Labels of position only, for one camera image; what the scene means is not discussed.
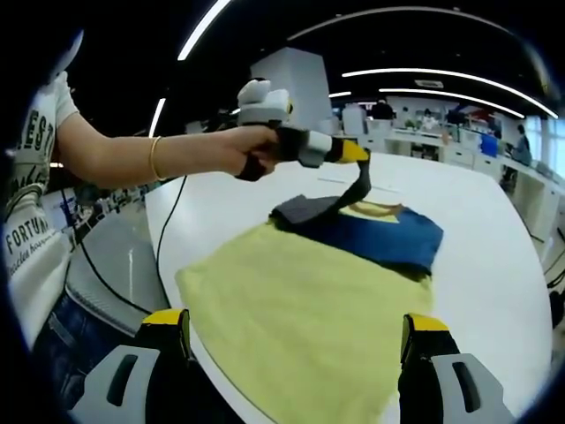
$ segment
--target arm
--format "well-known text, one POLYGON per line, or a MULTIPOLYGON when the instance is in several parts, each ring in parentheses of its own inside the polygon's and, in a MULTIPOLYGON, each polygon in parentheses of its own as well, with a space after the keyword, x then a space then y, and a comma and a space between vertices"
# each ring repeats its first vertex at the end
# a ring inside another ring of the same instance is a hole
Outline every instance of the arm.
MULTIPOLYGON (((57 129, 64 166, 100 188, 131 187, 155 181, 149 162, 153 141, 147 137, 106 137, 79 113, 70 115, 57 129)), ((155 147, 154 166, 161 178, 210 171, 235 176, 245 167, 247 154, 252 153, 270 172, 276 161, 260 148, 274 142, 275 133, 262 126, 164 137, 155 147)))

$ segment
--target white t-shirt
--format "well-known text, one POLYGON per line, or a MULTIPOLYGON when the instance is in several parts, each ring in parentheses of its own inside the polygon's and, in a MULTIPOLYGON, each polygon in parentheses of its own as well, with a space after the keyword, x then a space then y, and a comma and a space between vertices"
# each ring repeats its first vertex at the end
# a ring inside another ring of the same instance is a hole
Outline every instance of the white t-shirt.
POLYGON ((15 151, 3 243, 11 300, 30 346, 63 291, 71 254, 65 236, 49 226, 41 196, 57 128, 77 111, 62 72, 35 96, 15 151))

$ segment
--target ceiling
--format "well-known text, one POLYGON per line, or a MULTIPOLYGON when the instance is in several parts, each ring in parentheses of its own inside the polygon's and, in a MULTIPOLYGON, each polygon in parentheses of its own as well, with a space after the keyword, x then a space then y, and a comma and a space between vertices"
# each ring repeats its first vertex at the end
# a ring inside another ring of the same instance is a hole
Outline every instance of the ceiling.
POLYGON ((394 11, 347 19, 298 37, 338 15, 398 2, 349 0, 233 0, 184 62, 177 56, 215 0, 137 2, 91 13, 69 81, 75 102, 108 135, 147 133, 158 100, 167 98, 157 133, 182 132, 187 122, 220 108, 235 109, 249 67, 284 46, 324 57, 331 92, 371 99, 381 87, 415 88, 417 77, 441 80, 444 91, 499 103, 524 115, 537 107, 496 87, 454 77, 417 74, 342 74, 372 68, 419 67, 465 72, 497 81, 558 109, 555 89, 565 80, 561 52, 551 43, 557 16, 547 8, 516 2, 410 2, 488 19, 515 35, 460 16, 431 11, 394 11), (524 41, 536 46, 553 74, 553 89, 539 77, 524 41))

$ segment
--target folded clothing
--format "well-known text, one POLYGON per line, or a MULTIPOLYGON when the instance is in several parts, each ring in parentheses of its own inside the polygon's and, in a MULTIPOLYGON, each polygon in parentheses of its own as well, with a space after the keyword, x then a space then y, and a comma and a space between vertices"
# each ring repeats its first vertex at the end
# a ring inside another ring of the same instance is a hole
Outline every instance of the folded clothing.
POLYGON ((218 367, 279 424, 368 424, 395 401, 403 316, 429 314, 419 284, 262 224, 177 283, 218 367))
MULTIPOLYGON (((298 208, 292 208, 295 202, 288 201, 277 208, 279 215, 275 214, 275 221, 279 222, 278 216, 293 219, 297 212, 302 215, 305 210, 315 211, 319 209, 318 203, 324 208, 327 200, 308 200, 307 206, 299 200, 298 208)), ((428 276, 443 239, 443 230, 427 217, 402 205, 369 202, 359 202, 324 219, 291 227, 285 220, 282 228, 392 269, 428 276)))

